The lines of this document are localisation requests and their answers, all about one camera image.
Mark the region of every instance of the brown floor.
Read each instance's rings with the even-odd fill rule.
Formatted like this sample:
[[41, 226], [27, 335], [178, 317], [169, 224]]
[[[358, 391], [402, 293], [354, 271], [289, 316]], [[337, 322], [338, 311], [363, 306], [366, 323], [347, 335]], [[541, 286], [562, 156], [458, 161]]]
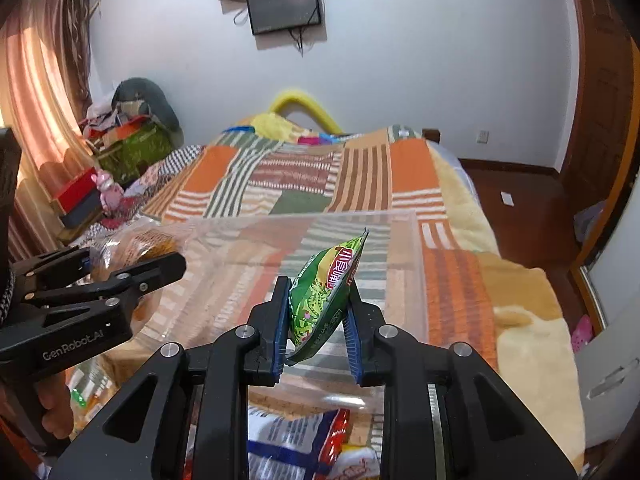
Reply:
[[[562, 185], [544, 174], [472, 169], [467, 173], [476, 184], [500, 254], [512, 262], [541, 267], [546, 272], [572, 331], [586, 310], [568, 277], [578, 245]], [[502, 202], [501, 191], [511, 193], [513, 207]]]

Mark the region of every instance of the transparent storage bin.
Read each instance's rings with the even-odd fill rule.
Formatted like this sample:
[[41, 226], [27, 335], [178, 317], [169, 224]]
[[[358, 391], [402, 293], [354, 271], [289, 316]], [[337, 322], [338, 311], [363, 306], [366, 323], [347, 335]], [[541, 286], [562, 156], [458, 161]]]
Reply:
[[[271, 299], [276, 277], [295, 277], [313, 255], [370, 229], [356, 282], [363, 301], [388, 323], [428, 342], [422, 246], [415, 212], [357, 212], [199, 219], [155, 227], [179, 230], [187, 271], [162, 292], [159, 306], [136, 336], [155, 351], [168, 341], [203, 345], [246, 322], [251, 308]], [[289, 341], [287, 350], [293, 350]], [[317, 408], [382, 412], [382, 388], [360, 388], [350, 375], [342, 325], [309, 360], [285, 366], [274, 388], [259, 395]]]

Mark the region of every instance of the curtain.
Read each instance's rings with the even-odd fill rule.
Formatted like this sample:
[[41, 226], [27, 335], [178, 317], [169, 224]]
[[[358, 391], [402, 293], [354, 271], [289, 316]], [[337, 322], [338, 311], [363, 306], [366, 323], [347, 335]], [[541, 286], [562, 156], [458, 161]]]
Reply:
[[0, 124], [22, 148], [9, 225], [14, 260], [60, 246], [63, 226], [49, 202], [94, 164], [65, 89], [64, 9], [65, 0], [22, 0], [0, 29]]

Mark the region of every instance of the metal bolt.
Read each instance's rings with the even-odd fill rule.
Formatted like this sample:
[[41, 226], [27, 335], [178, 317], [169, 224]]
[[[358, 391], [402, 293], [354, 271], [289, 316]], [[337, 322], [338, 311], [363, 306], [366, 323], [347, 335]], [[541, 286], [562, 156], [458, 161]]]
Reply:
[[453, 345], [453, 351], [460, 357], [469, 357], [471, 355], [472, 348], [467, 343], [456, 343]]
[[392, 338], [398, 335], [398, 329], [393, 325], [383, 325], [378, 329], [382, 337]]
[[255, 334], [255, 328], [252, 327], [251, 325], [242, 325], [236, 328], [236, 335], [240, 339], [247, 339], [248, 337], [251, 337], [253, 334]]
[[173, 357], [180, 351], [180, 345], [178, 343], [165, 343], [160, 349], [160, 353], [163, 357]]

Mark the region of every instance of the wooden door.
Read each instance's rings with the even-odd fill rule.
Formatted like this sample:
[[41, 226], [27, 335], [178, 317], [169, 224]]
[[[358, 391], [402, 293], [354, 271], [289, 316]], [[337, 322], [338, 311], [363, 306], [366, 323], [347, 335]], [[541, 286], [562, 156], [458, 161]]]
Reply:
[[580, 81], [561, 181], [573, 212], [605, 200], [620, 168], [633, 97], [632, 40], [608, 0], [575, 0]]

